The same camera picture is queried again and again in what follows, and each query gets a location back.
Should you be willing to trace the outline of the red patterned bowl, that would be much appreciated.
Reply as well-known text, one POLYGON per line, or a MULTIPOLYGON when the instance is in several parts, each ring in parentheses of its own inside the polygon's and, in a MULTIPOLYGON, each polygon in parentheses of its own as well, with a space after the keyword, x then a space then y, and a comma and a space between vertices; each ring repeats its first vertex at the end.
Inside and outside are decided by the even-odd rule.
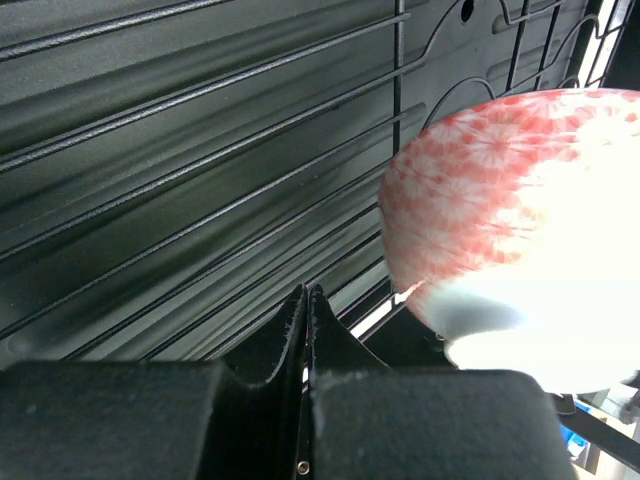
POLYGON ((392 283, 461 370, 590 393, 639 371, 639 95, 554 89, 424 129, 378 205, 392 283))

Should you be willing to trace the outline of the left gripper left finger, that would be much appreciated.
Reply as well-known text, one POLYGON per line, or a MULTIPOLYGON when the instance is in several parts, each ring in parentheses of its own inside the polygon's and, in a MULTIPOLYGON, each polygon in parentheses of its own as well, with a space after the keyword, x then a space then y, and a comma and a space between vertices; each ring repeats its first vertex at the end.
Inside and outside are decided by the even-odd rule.
POLYGON ((308 292, 205 361, 32 361, 1 374, 5 479, 291 479, 308 292))

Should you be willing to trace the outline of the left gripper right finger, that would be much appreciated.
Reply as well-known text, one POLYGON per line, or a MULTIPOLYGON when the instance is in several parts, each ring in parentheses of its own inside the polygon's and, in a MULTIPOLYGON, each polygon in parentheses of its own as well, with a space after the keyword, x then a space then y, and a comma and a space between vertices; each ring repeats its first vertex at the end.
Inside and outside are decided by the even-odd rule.
POLYGON ((550 398, 515 371, 391 369, 309 292, 316 479, 572 479, 550 398))

